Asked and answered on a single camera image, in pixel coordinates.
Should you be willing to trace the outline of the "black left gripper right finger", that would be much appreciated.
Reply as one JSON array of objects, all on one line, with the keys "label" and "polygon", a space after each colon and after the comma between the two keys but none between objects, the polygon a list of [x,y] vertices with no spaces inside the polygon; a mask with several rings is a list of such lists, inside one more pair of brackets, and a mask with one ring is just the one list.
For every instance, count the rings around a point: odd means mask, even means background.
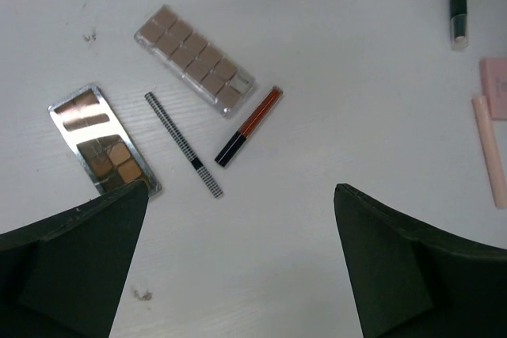
[{"label": "black left gripper right finger", "polygon": [[337,230],[365,337],[504,337],[506,251],[396,211],[349,184]]}]

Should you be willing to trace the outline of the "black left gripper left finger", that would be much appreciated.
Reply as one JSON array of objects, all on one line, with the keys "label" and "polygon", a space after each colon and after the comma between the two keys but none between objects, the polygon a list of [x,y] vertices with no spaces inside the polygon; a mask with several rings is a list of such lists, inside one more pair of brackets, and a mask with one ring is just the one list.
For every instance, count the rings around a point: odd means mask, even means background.
[{"label": "black left gripper left finger", "polygon": [[1,236],[3,337],[107,337],[147,211],[136,180]]}]

